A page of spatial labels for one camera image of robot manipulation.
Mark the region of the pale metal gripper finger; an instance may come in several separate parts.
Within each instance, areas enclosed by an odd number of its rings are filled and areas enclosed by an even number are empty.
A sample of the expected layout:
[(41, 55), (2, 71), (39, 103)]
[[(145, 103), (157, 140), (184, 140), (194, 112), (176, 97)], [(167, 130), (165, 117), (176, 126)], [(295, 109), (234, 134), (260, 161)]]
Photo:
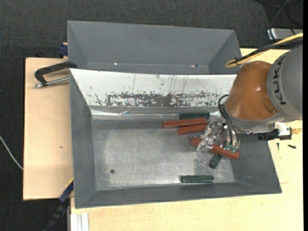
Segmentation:
[(196, 147), (196, 150), (198, 152), (201, 152), (201, 151), (204, 151), (204, 150), (211, 150), (212, 149), (212, 145), (213, 145), (212, 141), (203, 139), (203, 140), (201, 140), (198, 143), (198, 145)]
[(200, 136), (200, 139), (207, 141), (207, 140), (209, 140), (211, 138), (211, 135), (212, 135), (212, 128), (211, 127), (207, 127), (204, 130), (204, 133)]

